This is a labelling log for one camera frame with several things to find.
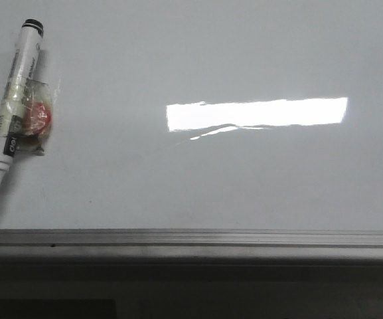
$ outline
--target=whiteboard marker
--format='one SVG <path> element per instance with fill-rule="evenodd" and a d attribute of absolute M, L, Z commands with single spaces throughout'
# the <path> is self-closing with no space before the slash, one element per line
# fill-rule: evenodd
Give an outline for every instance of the whiteboard marker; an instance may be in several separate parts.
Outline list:
<path fill-rule="evenodd" d="M 19 40 L 15 45 L 15 55 L 0 109 L 0 185 L 13 163 L 26 112 L 26 83 L 33 77 L 43 35 L 42 23 L 27 19 L 21 27 Z"/>

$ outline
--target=plastic wrapper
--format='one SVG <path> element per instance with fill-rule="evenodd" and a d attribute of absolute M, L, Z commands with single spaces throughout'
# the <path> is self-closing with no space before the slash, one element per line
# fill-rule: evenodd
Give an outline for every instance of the plastic wrapper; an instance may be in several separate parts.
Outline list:
<path fill-rule="evenodd" d="M 17 150 L 44 155 L 43 144 L 52 123 L 52 100 L 47 84 L 28 80 L 23 98 L 25 116 L 19 132 Z"/>

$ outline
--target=whiteboard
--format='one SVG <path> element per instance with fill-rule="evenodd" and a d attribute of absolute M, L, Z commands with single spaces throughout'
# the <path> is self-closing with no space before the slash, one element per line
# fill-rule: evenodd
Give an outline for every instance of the whiteboard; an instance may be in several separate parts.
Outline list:
<path fill-rule="evenodd" d="M 0 100 L 28 18 L 54 125 L 0 229 L 383 231 L 383 2 L 0 1 Z"/>

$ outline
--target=metal frame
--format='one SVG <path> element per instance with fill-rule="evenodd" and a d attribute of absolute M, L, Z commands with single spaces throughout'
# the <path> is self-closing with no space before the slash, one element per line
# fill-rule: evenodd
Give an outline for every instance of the metal frame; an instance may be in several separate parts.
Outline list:
<path fill-rule="evenodd" d="M 383 264 L 383 232 L 9 229 L 0 262 Z"/>

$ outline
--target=white surface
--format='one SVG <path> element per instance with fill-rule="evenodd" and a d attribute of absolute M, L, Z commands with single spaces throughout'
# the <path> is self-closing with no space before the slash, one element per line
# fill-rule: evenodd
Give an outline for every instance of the white surface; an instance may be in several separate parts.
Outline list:
<path fill-rule="evenodd" d="M 27 18 L 54 129 L 0 228 L 383 230 L 383 1 L 0 1 L 0 100 Z M 340 124 L 167 126 L 172 104 L 340 97 Z"/>

